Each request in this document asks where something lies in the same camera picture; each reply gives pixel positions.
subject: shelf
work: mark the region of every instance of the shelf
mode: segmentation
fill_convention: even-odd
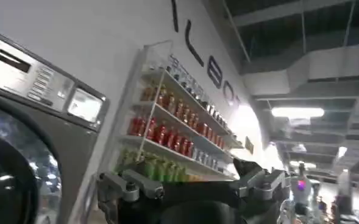
[[[144,140],[144,147],[143,149],[148,152],[156,153],[158,155],[164,156],[168,159],[176,161],[178,163],[182,163],[188,169],[199,172],[204,177],[211,177],[212,179],[220,179],[220,180],[236,180],[236,178],[227,176],[217,170],[212,169],[206,165],[199,163],[198,161],[193,160],[187,156],[184,156],[180,153],[177,153],[165,146],[162,146],[154,141],[149,139],[144,139],[143,137],[139,136],[122,136],[120,140],[126,142],[128,144],[135,144],[140,145]]]
[[[227,164],[232,163],[232,157],[229,152],[223,151],[215,143],[211,142],[209,139],[200,135],[194,129],[187,126],[187,124],[185,124],[180,119],[172,115],[170,112],[165,110],[159,104],[154,102],[138,102],[134,105],[135,108],[142,107],[142,108],[148,108],[149,110],[151,110],[153,106],[155,106],[154,116],[159,117],[159,120],[161,121],[162,120],[167,121],[167,127],[173,126],[182,134],[191,137],[192,141],[194,142],[194,145],[197,148],[205,151],[209,155],[216,157],[216,159],[220,161],[224,161]]]
[[[161,73],[159,72],[150,72],[145,73],[143,76],[144,79],[154,81],[159,83],[161,78]],[[169,92],[173,92],[176,99],[183,99],[183,101],[190,106],[190,108],[195,111],[199,120],[208,124],[208,126],[216,132],[217,135],[223,137],[226,146],[229,148],[243,149],[243,145],[240,144],[234,137],[232,137],[228,130],[226,130],[219,122],[217,122],[207,111],[206,109],[183,87],[181,86],[173,76],[165,70],[163,84],[167,87]]]

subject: washing machine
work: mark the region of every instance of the washing machine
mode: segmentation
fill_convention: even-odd
[[[63,224],[105,96],[0,35],[0,223]]]

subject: ceiling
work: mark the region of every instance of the ceiling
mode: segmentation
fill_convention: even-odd
[[[284,161],[315,163],[311,177],[329,183],[349,169],[359,185],[359,0],[225,3],[243,50],[243,82]],[[274,107],[325,114],[292,121],[273,117]],[[340,146],[348,148],[341,158]]]

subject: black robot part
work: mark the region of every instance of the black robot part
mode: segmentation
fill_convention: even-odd
[[[290,178],[253,162],[235,159],[234,165],[237,181],[160,183],[133,170],[102,173],[98,206],[109,224],[276,223]]]

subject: washer door glass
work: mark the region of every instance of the washer door glass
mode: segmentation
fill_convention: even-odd
[[[47,145],[0,110],[0,223],[55,224],[62,182]]]

